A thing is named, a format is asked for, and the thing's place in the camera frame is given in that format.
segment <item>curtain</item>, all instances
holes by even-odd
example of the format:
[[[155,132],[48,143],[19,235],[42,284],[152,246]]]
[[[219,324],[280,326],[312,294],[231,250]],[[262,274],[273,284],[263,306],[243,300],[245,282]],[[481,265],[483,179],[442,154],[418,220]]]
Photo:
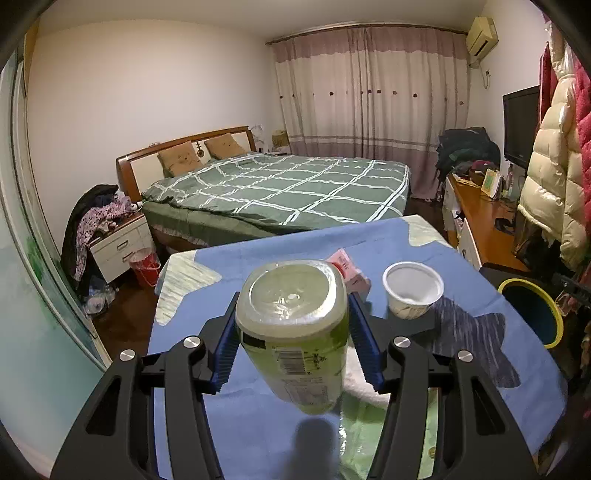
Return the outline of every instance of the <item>curtain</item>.
[[[273,50],[295,155],[405,163],[412,195],[435,197],[439,135],[466,126],[465,35],[350,27],[280,41]]]

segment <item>yellow rim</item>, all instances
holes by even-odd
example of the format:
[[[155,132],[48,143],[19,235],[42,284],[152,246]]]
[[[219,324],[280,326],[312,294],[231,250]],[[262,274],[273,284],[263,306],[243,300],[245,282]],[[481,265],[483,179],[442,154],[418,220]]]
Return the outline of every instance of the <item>yellow rim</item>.
[[[518,284],[518,285],[521,285],[521,286],[537,293],[547,303],[548,307],[552,311],[552,314],[554,315],[554,321],[556,322],[556,338],[554,339],[554,342],[548,343],[544,346],[547,349],[554,348],[556,345],[558,345],[560,343],[560,341],[562,340],[562,335],[564,333],[564,324],[562,322],[562,315],[560,314],[560,311],[558,310],[558,307],[556,306],[556,302],[552,299],[552,297],[550,295],[548,295],[548,293],[546,293],[546,291],[543,288],[540,288],[538,285],[536,285],[535,283],[532,283],[528,280],[522,280],[521,278],[510,278],[509,280],[505,280],[499,286],[499,290],[498,290],[499,293],[502,294],[504,288],[510,284],[512,284],[512,285]]]

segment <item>white puffer jacket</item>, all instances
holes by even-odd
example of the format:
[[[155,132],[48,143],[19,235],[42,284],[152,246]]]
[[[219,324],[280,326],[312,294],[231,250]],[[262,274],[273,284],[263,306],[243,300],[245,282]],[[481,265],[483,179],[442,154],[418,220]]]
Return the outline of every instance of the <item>white puffer jacket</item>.
[[[575,117],[574,62],[558,29],[550,27],[549,32],[558,86],[535,138],[518,208],[528,220],[560,241],[560,257],[575,270],[587,250],[587,234]]]

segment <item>white paper cup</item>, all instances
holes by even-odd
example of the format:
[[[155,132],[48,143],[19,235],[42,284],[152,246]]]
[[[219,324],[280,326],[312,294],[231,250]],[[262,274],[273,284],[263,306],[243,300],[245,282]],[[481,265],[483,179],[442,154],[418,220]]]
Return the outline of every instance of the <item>white paper cup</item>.
[[[417,262],[390,265],[382,275],[388,308],[397,317],[415,319],[443,295],[443,280],[431,267]]]

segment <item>pink box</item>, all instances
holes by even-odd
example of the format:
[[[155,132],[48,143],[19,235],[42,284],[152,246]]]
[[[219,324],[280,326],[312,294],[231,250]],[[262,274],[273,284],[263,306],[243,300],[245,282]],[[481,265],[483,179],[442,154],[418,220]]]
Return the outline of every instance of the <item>pink box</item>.
[[[356,291],[362,300],[367,298],[369,289],[371,288],[371,280],[355,266],[345,249],[341,248],[337,250],[328,257],[327,261],[337,267],[343,275],[347,293]]]

